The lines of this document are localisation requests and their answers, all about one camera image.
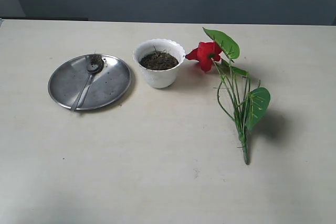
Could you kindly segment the white plastic flower pot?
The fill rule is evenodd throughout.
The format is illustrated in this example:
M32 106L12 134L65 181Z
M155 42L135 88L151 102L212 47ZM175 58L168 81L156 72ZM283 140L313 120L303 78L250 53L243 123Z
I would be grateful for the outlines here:
M147 84L156 89L170 86L185 59L184 48L169 39L150 39L133 51L133 59L140 67Z

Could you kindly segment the round steel plate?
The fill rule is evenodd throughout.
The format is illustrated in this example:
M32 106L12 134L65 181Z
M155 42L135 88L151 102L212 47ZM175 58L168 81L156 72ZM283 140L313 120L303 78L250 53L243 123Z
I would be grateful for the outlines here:
M98 56L102 68L89 74L91 58ZM120 58L106 54L89 54L70 59L60 65L48 81L50 97L59 105L76 111L102 108L116 102L129 89L132 81L131 69Z

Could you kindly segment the red artificial anthurium flower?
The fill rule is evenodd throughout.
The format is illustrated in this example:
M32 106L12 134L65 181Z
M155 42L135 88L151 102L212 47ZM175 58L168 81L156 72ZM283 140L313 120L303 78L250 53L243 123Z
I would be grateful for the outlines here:
M203 32L211 41L200 42L185 58L197 61L203 72L209 72L213 67L218 72L217 102L234 122L244 162L249 165L248 133L266 114L271 94L260 83L253 88L249 72L235 66L235 60L240 56L236 41L219 30L204 27Z

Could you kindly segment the steel spork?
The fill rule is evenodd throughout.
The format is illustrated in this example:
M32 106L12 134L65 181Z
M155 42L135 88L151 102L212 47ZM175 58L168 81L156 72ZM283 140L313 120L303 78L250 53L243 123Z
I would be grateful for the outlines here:
M91 54L88 56L88 60L86 64L86 70L87 70L88 76L85 80L84 85L80 89L74 103L72 104L70 108L71 111L75 111L77 109L78 103L81 99L84 89L92 81L92 78L102 70L102 68L103 68L103 60L102 60L101 55Z

